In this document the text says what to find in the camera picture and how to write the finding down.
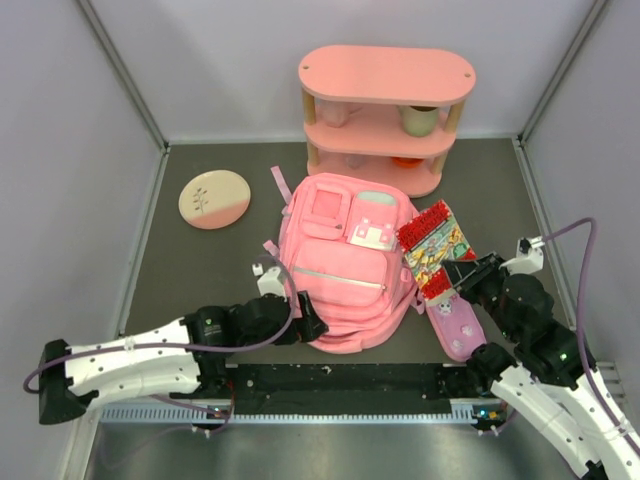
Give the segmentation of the red comic book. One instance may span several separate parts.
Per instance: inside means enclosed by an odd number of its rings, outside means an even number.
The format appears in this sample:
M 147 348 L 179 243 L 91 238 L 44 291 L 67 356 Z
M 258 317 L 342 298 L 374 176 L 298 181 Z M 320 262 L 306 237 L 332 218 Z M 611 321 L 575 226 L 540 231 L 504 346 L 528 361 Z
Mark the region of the red comic book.
M 396 238 L 427 306 L 435 306 L 455 294 L 443 261 L 477 258 L 444 200 L 437 201 L 401 226 Z

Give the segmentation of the purple pencil case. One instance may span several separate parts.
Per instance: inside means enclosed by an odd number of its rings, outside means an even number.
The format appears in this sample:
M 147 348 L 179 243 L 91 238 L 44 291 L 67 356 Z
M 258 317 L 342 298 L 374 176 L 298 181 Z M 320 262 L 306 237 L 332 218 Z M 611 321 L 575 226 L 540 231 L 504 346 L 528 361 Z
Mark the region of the purple pencil case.
M 466 362 L 487 342 L 472 306 L 458 295 L 429 306 L 427 315 L 444 352 L 455 362 Z

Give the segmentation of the pink student backpack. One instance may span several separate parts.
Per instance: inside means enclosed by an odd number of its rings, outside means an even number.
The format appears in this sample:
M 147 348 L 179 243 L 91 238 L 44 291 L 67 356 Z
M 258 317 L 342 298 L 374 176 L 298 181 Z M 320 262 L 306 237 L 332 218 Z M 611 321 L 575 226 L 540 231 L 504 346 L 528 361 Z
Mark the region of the pink student backpack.
M 376 347 L 409 308 L 424 310 L 397 244 L 397 230 L 418 214 L 405 193 L 331 173 L 308 176 L 290 190 L 279 167 L 271 173 L 285 206 L 278 240 L 263 246 L 327 325 L 314 348 L 350 354 Z

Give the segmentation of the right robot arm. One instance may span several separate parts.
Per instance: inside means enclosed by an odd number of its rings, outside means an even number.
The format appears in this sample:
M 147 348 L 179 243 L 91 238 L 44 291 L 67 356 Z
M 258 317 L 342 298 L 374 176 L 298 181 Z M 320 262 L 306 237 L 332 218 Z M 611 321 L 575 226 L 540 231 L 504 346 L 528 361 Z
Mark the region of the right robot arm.
M 456 293 L 481 306 L 514 347 L 477 347 L 466 362 L 469 388 L 505 401 L 578 478 L 638 478 L 639 435 L 606 391 L 583 340 L 554 318 L 542 283 L 510 273 L 495 254 L 442 266 Z

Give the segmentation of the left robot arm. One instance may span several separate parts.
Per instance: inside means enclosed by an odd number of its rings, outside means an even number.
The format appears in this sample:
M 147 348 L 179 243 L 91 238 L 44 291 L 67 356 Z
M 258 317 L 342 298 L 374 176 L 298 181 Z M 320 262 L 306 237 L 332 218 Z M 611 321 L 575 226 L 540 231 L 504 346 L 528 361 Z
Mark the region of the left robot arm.
M 311 343 L 327 333 L 309 295 L 266 294 L 245 304 L 205 306 L 142 334 L 97 344 L 48 342 L 36 374 L 38 421 L 57 425 L 140 397 L 231 399 L 226 361 L 269 345 Z

